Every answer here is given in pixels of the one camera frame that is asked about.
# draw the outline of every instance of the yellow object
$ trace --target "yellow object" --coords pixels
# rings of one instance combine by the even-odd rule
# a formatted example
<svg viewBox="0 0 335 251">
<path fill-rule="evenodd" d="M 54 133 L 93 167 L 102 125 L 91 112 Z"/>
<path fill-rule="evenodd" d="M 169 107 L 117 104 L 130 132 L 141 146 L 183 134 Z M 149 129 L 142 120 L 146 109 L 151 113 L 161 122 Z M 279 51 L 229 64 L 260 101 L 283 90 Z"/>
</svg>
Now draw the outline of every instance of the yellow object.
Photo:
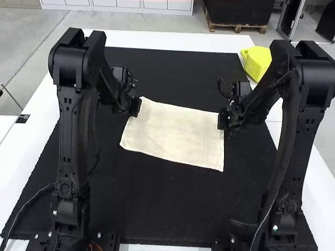
<svg viewBox="0 0 335 251">
<path fill-rule="evenodd" d="M 269 68 L 272 57 L 268 48 L 254 46 L 250 49 L 241 50 L 244 59 L 245 71 L 256 81 L 259 82 Z"/>
</svg>

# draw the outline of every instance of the black cable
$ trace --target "black cable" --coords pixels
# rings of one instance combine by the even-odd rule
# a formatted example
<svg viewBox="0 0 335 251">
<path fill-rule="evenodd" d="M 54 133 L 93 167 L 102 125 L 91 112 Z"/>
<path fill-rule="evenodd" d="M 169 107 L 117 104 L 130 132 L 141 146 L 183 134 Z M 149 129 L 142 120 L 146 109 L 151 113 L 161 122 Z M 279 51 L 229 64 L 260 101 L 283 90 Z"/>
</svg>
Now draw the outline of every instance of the black cable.
<svg viewBox="0 0 335 251">
<path fill-rule="evenodd" d="M 43 194 L 46 191 L 52 190 L 54 189 L 55 183 L 51 183 L 48 184 L 47 186 L 43 187 L 42 189 L 40 189 L 33 197 L 31 197 L 26 203 L 24 203 L 24 205 L 21 207 L 21 209 L 19 210 L 19 212 L 16 214 L 14 221 L 8 231 L 8 234 L 6 236 L 6 238 L 3 239 L 1 246 L 0 246 L 0 251 L 4 251 L 6 249 L 8 240 L 9 240 L 9 236 L 12 233 L 12 230 L 14 229 L 15 224 L 17 223 L 17 219 L 20 216 L 20 214 L 23 212 L 24 209 L 26 209 L 37 197 L 39 197 L 41 194 Z"/>
<path fill-rule="evenodd" d="M 97 107 L 96 107 L 96 111 L 98 110 L 99 108 L 99 102 L 97 103 Z M 94 134 L 94 138 L 95 140 L 98 142 L 99 144 L 99 141 L 97 139 L 97 132 L 96 132 L 96 127 L 95 127 L 95 123 L 93 124 L 93 134 Z M 96 155 L 96 161 L 93 165 L 93 167 L 87 172 L 88 175 L 91 175 L 91 173 L 94 171 L 94 169 L 97 167 L 98 163 L 99 163 L 99 160 L 100 160 L 100 147 L 98 147 L 98 152 L 97 152 L 97 155 Z M 10 227 L 9 231 L 8 231 L 8 234 L 6 236 L 6 238 L 2 241 L 1 243 L 1 246 L 0 246 L 0 251 L 5 251 L 6 249 L 6 246 L 7 246 L 7 243 L 8 243 L 8 240 L 9 240 L 9 236 L 11 235 L 12 231 L 14 230 L 14 227 L 15 227 L 15 224 L 17 223 L 17 220 L 18 220 L 18 217 L 20 216 L 20 214 L 26 209 L 26 207 L 31 204 L 37 197 L 39 197 L 41 194 L 43 194 L 43 192 L 47 192 L 47 191 L 51 191 L 54 189 L 54 186 L 56 185 L 56 183 L 50 183 L 48 184 L 47 186 L 43 187 L 42 189 L 40 189 L 33 197 L 31 197 L 22 207 L 21 209 L 19 210 L 19 212 L 16 214 L 15 218 L 14 218 L 14 221 L 12 223 L 12 226 Z M 56 250 L 57 248 L 57 242 L 58 242 L 58 235 L 57 235 L 57 239 L 56 239 L 56 244 L 55 244 L 55 248 L 54 248 L 54 251 Z"/>
<path fill-rule="evenodd" d="M 273 91 L 273 90 L 276 90 L 277 88 L 280 87 L 280 85 L 283 83 L 282 80 L 284 80 L 285 78 L 287 78 L 289 75 L 291 75 L 293 72 L 297 72 L 298 73 L 298 70 L 293 68 L 291 69 L 290 71 L 288 71 L 285 75 L 283 75 L 281 78 L 279 78 L 274 84 L 272 84 L 271 86 L 269 86 L 269 90 L 270 91 Z M 248 106 L 246 107 L 246 109 L 244 110 L 243 113 L 240 113 L 239 111 L 237 111 L 237 108 L 236 108 L 236 104 L 233 100 L 230 100 L 229 98 L 227 98 L 227 100 L 230 102 L 230 106 L 231 106 L 231 110 L 234 114 L 238 115 L 238 116 L 241 116 L 243 117 L 247 112 L 249 112 L 249 108 L 251 106 L 251 104 L 253 103 L 253 101 L 258 98 L 258 97 L 255 97 L 251 102 L 248 102 Z"/>
<path fill-rule="evenodd" d="M 99 108 L 99 103 L 100 101 L 98 101 L 97 105 L 96 105 L 96 110 L 95 110 L 95 115 L 98 114 L 98 108 Z M 95 116 L 93 118 L 93 136 L 94 136 L 94 140 L 97 142 L 98 145 L 98 152 L 96 154 L 96 161 L 94 163 L 94 165 L 91 167 L 91 169 L 89 169 L 87 171 L 88 175 L 91 175 L 91 173 L 94 171 L 94 169 L 97 167 L 99 160 L 100 160 L 100 143 L 99 143 L 99 139 L 98 139 L 98 134 L 97 134 L 97 130 L 96 130 L 96 124 L 95 124 Z"/>
<path fill-rule="evenodd" d="M 279 83 L 279 81 L 283 80 L 284 77 L 287 77 L 289 74 L 292 74 L 294 71 L 295 71 L 295 72 L 298 74 L 298 76 L 299 76 L 299 72 L 298 72 L 298 70 L 296 70 L 296 69 L 294 68 L 294 69 L 290 70 L 289 72 L 287 72 L 283 77 L 281 77 L 278 81 L 276 81 L 276 83 L 274 83 L 272 86 L 277 85 L 277 84 Z M 269 208 L 268 208 L 268 210 L 267 210 L 267 213 L 266 213 L 266 215 L 264 216 L 263 220 L 261 221 L 260 225 L 258 226 L 258 228 L 257 228 L 257 230 L 256 230 L 256 232 L 255 232 L 255 234 L 254 234 L 254 236 L 253 236 L 252 243 L 251 243 L 251 246 L 250 246 L 250 251 L 252 251 L 253 245 L 254 245 L 254 243 L 255 243 L 255 240 L 256 240 L 256 238 L 257 238 L 257 235 L 259 235 L 259 232 L 260 232 L 260 229 L 261 229 L 262 225 L 264 224 L 264 222 L 267 221 L 267 218 L 269 217 L 269 214 L 270 214 L 270 212 L 271 212 L 272 206 L 274 205 L 274 203 L 275 203 L 275 201 L 276 201 L 276 198 L 277 198 L 277 196 L 278 196 L 278 193 L 279 193 L 279 190 L 280 190 L 281 184 L 283 183 L 284 178 L 285 178 L 285 175 L 283 175 L 283 177 L 282 177 L 282 179 L 281 179 L 281 183 L 280 183 L 280 185 L 277 187 L 276 192 L 275 192 L 274 196 L 272 197 L 272 201 L 271 201 L 271 204 L 270 204 L 270 206 L 269 206 Z"/>
<path fill-rule="evenodd" d="M 54 244 L 54 248 L 53 251 L 56 251 L 57 247 L 58 247 L 58 241 L 59 241 L 59 235 L 56 235 L 56 242 Z"/>
<path fill-rule="evenodd" d="M 228 90 L 228 85 L 227 85 L 227 82 L 221 77 L 219 79 L 219 81 L 217 82 L 217 86 L 218 86 L 218 90 L 219 92 L 228 100 L 230 101 L 231 100 L 231 97 L 229 97 L 229 92 L 228 93 L 225 93 L 222 89 L 221 89 L 221 82 L 225 84 L 227 90 Z"/>
</svg>

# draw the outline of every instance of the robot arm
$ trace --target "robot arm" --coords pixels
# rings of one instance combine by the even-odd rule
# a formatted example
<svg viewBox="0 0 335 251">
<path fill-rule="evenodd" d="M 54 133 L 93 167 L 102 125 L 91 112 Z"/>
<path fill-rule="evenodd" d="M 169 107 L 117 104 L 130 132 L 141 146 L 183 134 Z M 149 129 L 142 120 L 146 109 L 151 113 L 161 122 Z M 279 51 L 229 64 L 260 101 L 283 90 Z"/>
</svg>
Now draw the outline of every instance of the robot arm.
<svg viewBox="0 0 335 251">
<path fill-rule="evenodd" d="M 288 41 L 275 40 L 270 49 L 272 63 L 253 91 L 243 82 L 221 90 L 228 106 L 219 113 L 218 128 L 228 133 L 263 122 L 283 98 L 280 142 L 258 222 L 229 222 L 231 250 L 299 247 L 307 164 L 319 124 L 334 97 L 335 61 L 314 42 L 301 41 L 294 48 Z"/>
<path fill-rule="evenodd" d="M 86 250 L 90 240 L 90 186 L 87 174 L 88 132 L 99 101 L 112 111 L 137 117 L 141 100 L 131 96 L 136 80 L 122 67 L 109 67 L 106 35 L 89 38 L 70 28 L 49 54 L 60 108 L 59 171 L 52 195 L 52 232 L 59 250 Z"/>
</svg>

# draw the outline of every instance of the metal stand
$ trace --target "metal stand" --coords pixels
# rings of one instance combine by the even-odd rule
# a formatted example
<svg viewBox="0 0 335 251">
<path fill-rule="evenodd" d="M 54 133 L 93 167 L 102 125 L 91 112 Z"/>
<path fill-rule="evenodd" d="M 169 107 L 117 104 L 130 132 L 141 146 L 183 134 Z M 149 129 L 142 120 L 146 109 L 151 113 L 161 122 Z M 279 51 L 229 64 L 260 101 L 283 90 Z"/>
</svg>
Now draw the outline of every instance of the metal stand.
<svg viewBox="0 0 335 251">
<path fill-rule="evenodd" d="M 18 101 L 16 101 L 16 99 L 13 97 L 13 95 L 9 92 L 9 90 L 7 90 L 6 86 L 3 85 L 2 83 L 0 83 L 0 85 L 3 87 L 3 89 L 8 93 L 8 95 L 12 98 L 12 100 L 14 100 L 14 102 L 17 104 L 17 106 L 21 109 L 21 111 L 23 111 L 22 106 L 18 103 Z"/>
<path fill-rule="evenodd" d="M 288 7 L 288 5 L 290 4 L 290 1 L 287 1 L 287 2 L 284 4 L 283 10 L 282 10 L 282 14 L 281 14 L 281 17 L 280 17 L 279 22 L 278 22 L 277 31 L 278 31 L 278 33 L 279 33 L 283 38 L 288 39 L 290 42 L 292 41 L 293 36 L 294 36 L 294 33 L 295 33 L 296 29 L 297 29 L 298 22 L 299 22 L 299 20 L 300 20 L 300 16 L 302 15 L 303 10 L 304 10 L 305 2 L 306 2 L 306 0 L 301 0 L 301 1 L 300 1 L 299 7 L 298 7 L 298 11 L 297 11 L 297 14 L 296 14 L 295 19 L 292 21 L 292 24 L 291 24 L 291 31 L 290 31 L 289 34 L 286 34 L 286 33 L 282 30 L 282 24 L 283 24 L 283 20 L 284 20 L 285 14 L 286 14 L 287 7 Z"/>
</svg>

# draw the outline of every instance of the cream towel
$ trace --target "cream towel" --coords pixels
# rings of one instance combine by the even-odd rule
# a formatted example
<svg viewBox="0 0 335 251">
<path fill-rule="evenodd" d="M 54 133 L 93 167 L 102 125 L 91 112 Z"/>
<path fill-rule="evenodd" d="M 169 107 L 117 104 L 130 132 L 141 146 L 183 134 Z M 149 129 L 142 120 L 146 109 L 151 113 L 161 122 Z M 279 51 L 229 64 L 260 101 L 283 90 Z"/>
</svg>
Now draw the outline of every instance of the cream towel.
<svg viewBox="0 0 335 251">
<path fill-rule="evenodd" d="M 138 117 L 130 117 L 123 132 L 124 149 L 223 172 L 224 132 L 217 129 L 217 113 L 141 99 Z"/>
</svg>

